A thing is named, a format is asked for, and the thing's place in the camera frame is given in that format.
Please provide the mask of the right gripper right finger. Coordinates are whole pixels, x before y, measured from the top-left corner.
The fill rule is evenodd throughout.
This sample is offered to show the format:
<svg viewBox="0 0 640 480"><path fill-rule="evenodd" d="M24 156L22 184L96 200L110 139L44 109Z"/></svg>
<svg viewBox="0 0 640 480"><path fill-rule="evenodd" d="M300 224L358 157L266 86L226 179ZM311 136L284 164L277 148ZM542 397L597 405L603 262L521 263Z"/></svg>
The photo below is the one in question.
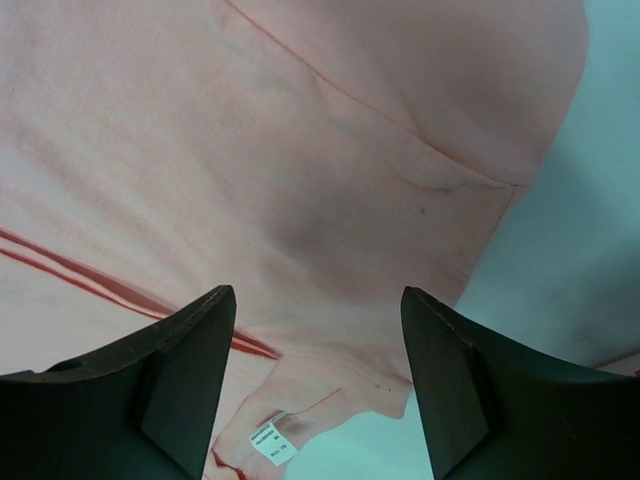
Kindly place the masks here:
<svg viewBox="0 0 640 480"><path fill-rule="evenodd" d="M635 479L639 381L543 354L424 291L402 329L437 479Z"/></svg>

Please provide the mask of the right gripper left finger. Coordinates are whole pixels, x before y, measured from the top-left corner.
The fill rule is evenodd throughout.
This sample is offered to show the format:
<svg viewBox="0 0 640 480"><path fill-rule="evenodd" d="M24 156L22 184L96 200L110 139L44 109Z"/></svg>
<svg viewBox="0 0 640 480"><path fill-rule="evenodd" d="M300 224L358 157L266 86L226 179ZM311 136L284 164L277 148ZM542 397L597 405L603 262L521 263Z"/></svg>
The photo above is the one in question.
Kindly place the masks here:
<svg viewBox="0 0 640 480"><path fill-rule="evenodd" d="M219 286L43 372L1 379L5 479L199 479L234 330Z"/></svg>

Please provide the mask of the pink t shirt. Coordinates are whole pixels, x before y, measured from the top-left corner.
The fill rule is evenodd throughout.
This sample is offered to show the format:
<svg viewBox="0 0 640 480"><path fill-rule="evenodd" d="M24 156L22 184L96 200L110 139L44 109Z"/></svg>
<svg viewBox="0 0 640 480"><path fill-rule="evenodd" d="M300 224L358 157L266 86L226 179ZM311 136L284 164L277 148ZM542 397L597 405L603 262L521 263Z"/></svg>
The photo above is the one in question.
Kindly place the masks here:
<svg viewBox="0 0 640 480"><path fill-rule="evenodd" d="M250 443L401 418L408 286L455 305L535 181L580 1L5 1L1 368L234 288L207 479Z"/></svg>

